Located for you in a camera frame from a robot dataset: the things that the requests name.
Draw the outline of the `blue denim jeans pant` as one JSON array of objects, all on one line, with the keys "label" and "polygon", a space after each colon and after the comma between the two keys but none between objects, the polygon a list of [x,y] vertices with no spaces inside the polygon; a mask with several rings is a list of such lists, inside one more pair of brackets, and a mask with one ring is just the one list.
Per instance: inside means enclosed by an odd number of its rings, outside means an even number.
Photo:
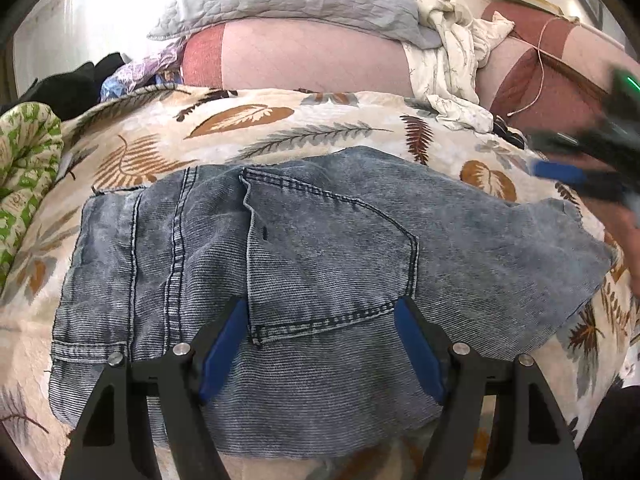
[{"label": "blue denim jeans pant", "polygon": [[242,296],[248,333],[204,410],[216,447],[344,455],[438,414],[396,333],[397,299],[512,359],[552,337],[612,263],[565,200],[511,203],[373,148],[188,168],[86,201],[50,407],[75,425],[112,353],[157,358]]}]

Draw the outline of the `black clothing pile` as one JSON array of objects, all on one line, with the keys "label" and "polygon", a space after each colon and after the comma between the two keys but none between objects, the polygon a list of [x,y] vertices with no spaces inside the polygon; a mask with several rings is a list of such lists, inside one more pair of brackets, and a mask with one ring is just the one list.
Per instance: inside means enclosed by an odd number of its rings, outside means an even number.
[{"label": "black clothing pile", "polygon": [[125,64],[120,53],[104,56],[96,64],[85,62],[76,70],[35,79],[17,100],[1,105],[1,113],[26,102],[47,105],[62,120],[74,119],[100,102],[104,81]]}]

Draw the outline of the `pink maroon bed sheet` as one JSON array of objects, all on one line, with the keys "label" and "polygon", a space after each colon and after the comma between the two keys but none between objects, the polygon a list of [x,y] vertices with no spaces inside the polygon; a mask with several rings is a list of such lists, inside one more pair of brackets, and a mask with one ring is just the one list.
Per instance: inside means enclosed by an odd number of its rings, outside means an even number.
[{"label": "pink maroon bed sheet", "polygon": [[[521,130],[573,130],[600,114],[613,67],[639,64],[593,29],[510,2],[491,3],[515,25],[477,74],[480,104]],[[411,96],[398,42],[294,20],[221,24],[194,35],[182,60],[190,86],[223,89],[379,91]]]}]

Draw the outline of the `cream leaf pattern blanket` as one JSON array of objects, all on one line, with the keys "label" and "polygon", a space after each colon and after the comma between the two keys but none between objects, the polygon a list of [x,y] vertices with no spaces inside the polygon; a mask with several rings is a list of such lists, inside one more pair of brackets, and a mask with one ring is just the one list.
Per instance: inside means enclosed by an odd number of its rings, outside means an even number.
[{"label": "cream leaf pattern blanket", "polygon": [[[36,479],[58,479],[70,427],[49,406],[51,332],[92,191],[149,185],[189,166],[254,157],[256,164],[324,155],[367,145],[430,168],[486,193],[518,203],[560,198],[575,204],[582,225],[615,247],[602,224],[568,188],[540,182],[524,171],[529,152],[473,130],[451,131],[428,116],[422,103],[358,92],[312,96],[283,90],[216,92],[180,88],[146,94],[125,104],[101,105],[94,122],[62,123],[67,174],[53,185],[32,219],[1,296],[1,422]],[[605,274],[590,303],[534,352],[576,443],[614,384],[638,372],[638,358],[623,357],[639,331],[622,260]],[[630,347],[637,353],[639,346]],[[432,428],[333,460],[258,460],[224,456],[233,479],[409,479],[420,464]]]}]

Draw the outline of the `black remote on bed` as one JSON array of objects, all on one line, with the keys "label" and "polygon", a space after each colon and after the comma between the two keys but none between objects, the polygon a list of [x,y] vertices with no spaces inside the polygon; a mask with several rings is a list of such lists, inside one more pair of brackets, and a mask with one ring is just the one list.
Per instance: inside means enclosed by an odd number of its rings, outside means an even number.
[{"label": "black remote on bed", "polygon": [[494,116],[492,133],[520,150],[525,150],[527,148],[526,137],[524,134],[518,129],[511,128],[499,115]]}]

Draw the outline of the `crumpled white printed cloth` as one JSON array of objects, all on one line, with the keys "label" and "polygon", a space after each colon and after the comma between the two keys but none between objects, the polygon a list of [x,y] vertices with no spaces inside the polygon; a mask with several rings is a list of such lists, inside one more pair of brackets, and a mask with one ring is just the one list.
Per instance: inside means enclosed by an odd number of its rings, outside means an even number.
[{"label": "crumpled white printed cloth", "polygon": [[464,0],[416,0],[416,4],[419,23],[436,32],[442,45],[425,50],[404,45],[414,97],[428,104],[436,119],[451,130],[491,132],[494,116],[480,106],[476,74],[510,35],[514,23],[499,12],[489,21],[474,18]]}]

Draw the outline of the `green white patterned cloth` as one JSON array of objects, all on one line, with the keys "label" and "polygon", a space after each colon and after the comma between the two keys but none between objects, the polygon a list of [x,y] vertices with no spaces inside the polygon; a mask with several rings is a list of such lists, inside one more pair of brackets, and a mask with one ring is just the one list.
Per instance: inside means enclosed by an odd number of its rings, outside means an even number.
[{"label": "green white patterned cloth", "polygon": [[1,279],[5,281],[60,168],[61,121],[50,106],[26,102],[1,116]]}]

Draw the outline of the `purple blue plastic package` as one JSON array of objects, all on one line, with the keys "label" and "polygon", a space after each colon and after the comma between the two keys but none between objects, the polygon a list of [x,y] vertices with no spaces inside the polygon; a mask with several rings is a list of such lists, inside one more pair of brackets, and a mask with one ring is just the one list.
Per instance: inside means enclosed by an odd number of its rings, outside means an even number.
[{"label": "purple blue plastic package", "polygon": [[153,84],[182,84],[182,58],[186,40],[168,44],[163,50],[119,67],[101,84],[100,101],[126,96]]}]

